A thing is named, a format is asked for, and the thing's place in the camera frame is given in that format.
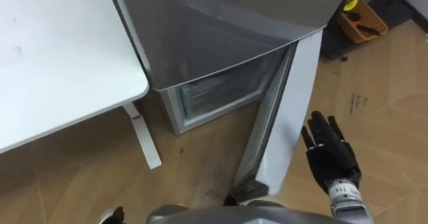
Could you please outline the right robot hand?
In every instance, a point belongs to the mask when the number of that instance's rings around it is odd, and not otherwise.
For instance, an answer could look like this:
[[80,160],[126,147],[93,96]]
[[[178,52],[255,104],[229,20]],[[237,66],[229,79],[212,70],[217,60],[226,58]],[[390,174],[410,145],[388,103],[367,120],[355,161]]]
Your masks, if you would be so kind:
[[335,117],[315,110],[301,135],[312,175],[327,193],[334,181],[345,179],[360,186],[362,173],[351,145],[345,141]]

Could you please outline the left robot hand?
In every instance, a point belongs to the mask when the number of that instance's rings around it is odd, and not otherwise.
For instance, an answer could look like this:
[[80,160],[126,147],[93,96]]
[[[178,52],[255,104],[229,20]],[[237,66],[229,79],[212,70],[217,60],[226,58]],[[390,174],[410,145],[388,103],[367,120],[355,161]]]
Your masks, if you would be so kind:
[[125,224],[124,208],[119,206],[115,209],[109,209],[101,215],[97,224]]

